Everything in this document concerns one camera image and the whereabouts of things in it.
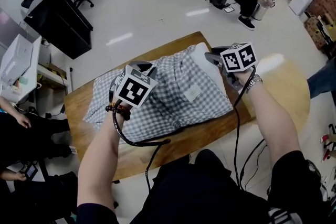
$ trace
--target tiled floor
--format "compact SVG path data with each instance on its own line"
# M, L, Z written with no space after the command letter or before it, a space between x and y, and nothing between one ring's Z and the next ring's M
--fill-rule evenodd
M227 14L204 0L92 1L94 8L90 8L87 3L80 8L94 27L91 35L92 50L75 60L57 50L53 54L53 62L58 66L73 67L72 81L75 89L129 59L195 31L201 31L213 47L252 41L259 59L272 52L282 53L293 60L307 77L326 61L325 56L316 50L299 18L288 7L288 0L276 0L275 8L269 10L262 21L255 22L254 32L238 24L237 4L233 5L236 10ZM209 11L186 16L188 12L204 8ZM113 42L120 37L125 39ZM329 93L313 99L307 126L300 134L305 156L315 162L324 176L330 175L336 161L331 159L321 163L323 148L319 138L328 131L328 124L334 121L334 112ZM231 170L235 137L236 131L233 131L208 146ZM260 140L257 126L248 124L241 128L238 167L242 167L247 155ZM244 184L256 169L256 158L257 154L254 154L246 167ZM259 158L258 173L247 186L250 192L266 196L271 179L270 169L268 149L265 148ZM157 171L158 169L150 171L150 177L154 177ZM113 189L120 204L117 209L118 219L120 223L129 223L141 209L148 193L144 175L123 179Z

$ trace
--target black cable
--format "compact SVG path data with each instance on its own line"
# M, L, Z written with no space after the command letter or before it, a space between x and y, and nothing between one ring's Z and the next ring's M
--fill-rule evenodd
M256 67L253 66L253 71L250 75L250 77L248 78L248 80L246 81L245 85L243 86L242 91L240 92L240 95L238 96L236 102L233 105L233 108L237 114L237 138L236 138L236 146L235 146L235 157L234 157L234 166L235 166L235 173L236 173L236 179L237 179L237 185L240 187L239 185L239 177L238 177L238 169L237 169L237 151L238 151L238 141L239 141L239 129L240 129L240 117L239 117L239 113L238 110L236 109L237 104L239 103L239 101L241 100L244 92L246 91L248 85L250 84L252 78L254 77L256 73Z
M62 75L58 71L56 71L56 75L61 77L61 79L63 81L63 86L64 86L64 93L65 93L65 96L67 96L67 88L65 87L65 83L64 83L64 79L63 79Z
M159 142L132 142L130 140L128 140L124 134L122 133L120 127L119 127L119 124L118 124L118 121L117 121L117 108L118 106L121 104L121 100L118 100L114 107L113 107L113 110L112 110L112 118L113 118L113 125L114 125L114 128L116 129L117 133L120 135L120 137L129 145L131 146L137 146L137 147L145 147L145 146L157 146L157 148L155 149L152 157L151 157L151 160L149 161L148 163L148 166L145 170L145 176L146 176L146 181L147 181L147 185L148 185L148 191L151 191L151 186L149 184L149 179L148 179L148 171L149 171L149 168L151 167L152 165L152 162L157 154L157 152L159 151L159 149L161 148L161 146L163 145L166 145L168 143L170 143L170 139L165 139L163 141L159 141Z
M153 153L153 155L152 155L152 157L151 157L151 160L149 161L148 166L147 166L146 171L145 171L145 176L146 176L146 181L147 181L148 191L151 191L151 185L149 184L149 179L148 179L148 170L149 170L149 168L151 167L152 162L153 162L153 160L154 160L154 157L156 156L156 154L157 154L157 152L159 151L159 149L160 149L161 146L162 146L162 145L159 145L159 146L157 146L157 148L155 149L155 151L154 151L154 153Z
M324 189L326 190L325 192L327 193L327 200L329 200L329 195L328 195L328 190L327 190L327 188L325 187L324 184L322 184L321 187L324 188Z
M21 105L21 104L24 104L28 101L29 97L27 97L26 101L22 102L22 103L17 103L16 105Z
M59 112L57 115L51 115L50 117L56 117L58 115L60 115L62 112Z
M265 147L267 147L267 144L262 148L262 150L260 151L260 153L258 154L258 158L257 158L257 169L254 172L254 174L252 175L252 177L248 180L248 182L245 184L245 190L246 190L246 186L247 184L251 181L251 179L256 175L258 169L259 169L259 156L261 155L261 153L264 151Z
M258 145L251 151L250 155L248 155L248 157L247 157L247 159L246 159L246 161L245 161L245 163L244 163L244 165L243 165L243 167L242 167L242 169L241 169L241 171L240 171L239 186L240 186L241 188L243 188L243 186L242 186L241 184L242 184L242 180L243 180L243 176L244 176L245 166L246 166L247 162L250 160L250 158L252 157L254 151L257 150L257 148L262 144L263 141L265 141L265 139L262 139L262 140L258 143Z

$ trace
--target hand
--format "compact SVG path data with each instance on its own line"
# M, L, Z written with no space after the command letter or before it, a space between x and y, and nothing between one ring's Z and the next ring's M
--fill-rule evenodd
M26 116L24 116L23 114L18 113L18 115L15 117L17 120L17 123L22 125L24 128L31 128L31 123L29 118L27 118Z
M15 180L20 180L20 181L26 181L27 180L27 177L24 173L21 173L21 172L17 172L15 174Z
M269 7L273 7L273 6L274 6L274 2L273 2L273 0L267 0L267 5L268 5Z
M114 94L114 95L113 95L112 103L117 102L117 100L118 100L118 98L116 98L116 95ZM121 105L124 106L125 108L127 108L128 110L131 110L131 109L133 108L133 106L131 106L130 104L127 104L127 103L124 102L124 101L121 102Z
M239 83L244 86L247 82L247 80L249 79L249 77L251 76L252 71L250 69L247 69L243 72L234 72L234 75L237 77L237 79L239 80Z

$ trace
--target white label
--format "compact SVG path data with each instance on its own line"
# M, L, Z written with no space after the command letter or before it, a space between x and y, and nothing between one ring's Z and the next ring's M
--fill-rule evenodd
M185 97L189 100L189 102L193 102L197 96L202 93L202 90L197 84L193 84L188 90L184 92Z

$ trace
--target watch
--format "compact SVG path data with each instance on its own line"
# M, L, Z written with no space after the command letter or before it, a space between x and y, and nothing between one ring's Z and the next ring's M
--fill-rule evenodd
M262 82L261 77L258 74L254 75L253 78L251 79L250 83L248 84L247 88L246 88L246 93L252 88L252 86L254 84L256 84L259 81Z

